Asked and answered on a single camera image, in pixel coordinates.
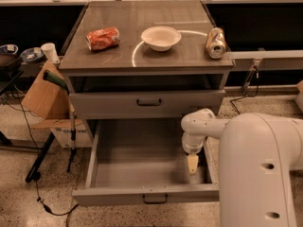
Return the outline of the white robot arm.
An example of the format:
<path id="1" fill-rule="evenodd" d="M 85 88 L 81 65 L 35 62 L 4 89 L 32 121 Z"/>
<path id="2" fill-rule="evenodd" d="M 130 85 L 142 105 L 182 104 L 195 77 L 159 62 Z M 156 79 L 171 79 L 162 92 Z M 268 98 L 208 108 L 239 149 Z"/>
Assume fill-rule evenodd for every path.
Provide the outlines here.
<path id="1" fill-rule="evenodd" d="M 297 227 L 290 172 L 303 167 L 303 120 L 264 113 L 218 119 L 209 109 L 183 117 L 184 150 L 219 144 L 221 227 Z"/>

